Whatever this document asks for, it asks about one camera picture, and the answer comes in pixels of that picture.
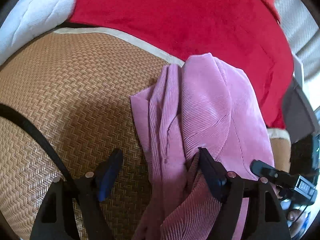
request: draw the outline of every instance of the black clamp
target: black clamp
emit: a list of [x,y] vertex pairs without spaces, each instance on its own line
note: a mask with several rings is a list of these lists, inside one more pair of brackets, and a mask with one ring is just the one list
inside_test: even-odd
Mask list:
[[242,240],[290,240],[287,219],[268,179],[242,179],[227,172],[206,148],[199,148],[199,166],[211,194],[222,203],[207,239],[231,240],[243,198],[249,198]]
[[283,197],[283,200],[289,198],[295,204],[306,206],[315,203],[317,197],[316,186],[300,174],[291,175],[256,160],[252,161],[250,169],[253,174],[266,177],[271,183],[281,187],[279,194]]
[[99,202],[111,193],[123,162],[122,151],[113,150],[109,159],[97,169],[75,179],[77,190],[70,182],[54,178],[45,195],[30,240],[80,240],[72,199],[76,199],[90,240],[113,240]]

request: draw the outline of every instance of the black cable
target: black cable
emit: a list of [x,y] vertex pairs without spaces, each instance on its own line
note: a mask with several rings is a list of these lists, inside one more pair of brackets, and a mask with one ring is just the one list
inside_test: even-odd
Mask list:
[[60,159],[58,154],[55,152],[51,144],[47,141],[47,139],[43,136],[43,134],[22,114],[14,110],[13,108],[6,106],[0,103],[0,117],[3,117],[15,125],[19,126],[22,130],[24,130],[27,134],[29,134],[46,152],[46,154],[50,157],[50,159],[54,162],[54,164],[61,171],[62,175],[65,179],[70,182],[73,190],[77,192],[76,184],[68,171],[67,167],[64,165],[63,161]]

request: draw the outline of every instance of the metal screw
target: metal screw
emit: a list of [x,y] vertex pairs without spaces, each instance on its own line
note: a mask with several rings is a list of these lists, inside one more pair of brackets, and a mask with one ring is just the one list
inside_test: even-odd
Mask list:
[[237,174],[234,171],[228,171],[227,174],[230,178],[235,178],[237,176]]
[[60,178],[59,176],[55,176],[55,177],[53,178],[52,182],[57,183],[57,182],[60,181],[60,179],[61,179],[61,178]]
[[268,179],[265,178],[265,177],[261,177],[261,178],[260,178],[260,181],[261,181],[262,183],[268,183]]
[[94,172],[93,171],[88,171],[86,174],[85,174],[85,177],[86,178],[92,178],[94,176]]

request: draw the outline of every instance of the grey fabric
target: grey fabric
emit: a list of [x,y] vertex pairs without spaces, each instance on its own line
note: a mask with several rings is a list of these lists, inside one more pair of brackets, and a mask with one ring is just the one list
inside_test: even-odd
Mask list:
[[320,71],[320,31],[301,0],[275,0],[290,48],[303,62],[305,81]]
[[291,143],[295,143],[309,134],[319,134],[320,127],[316,115],[294,78],[292,78],[292,82],[284,95],[282,111]]

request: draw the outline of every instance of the woven bamboo mat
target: woven bamboo mat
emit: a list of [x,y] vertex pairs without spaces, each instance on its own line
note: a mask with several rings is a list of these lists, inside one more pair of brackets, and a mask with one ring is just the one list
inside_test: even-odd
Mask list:
[[[102,33],[50,33],[14,54],[0,71],[0,102],[25,115],[46,136],[74,178],[111,150],[124,165],[101,204],[116,239],[130,239],[150,198],[147,166],[135,133],[129,96],[153,84],[166,62]],[[58,174],[44,151],[0,118],[0,210],[22,239]],[[86,232],[79,209],[81,239]]]

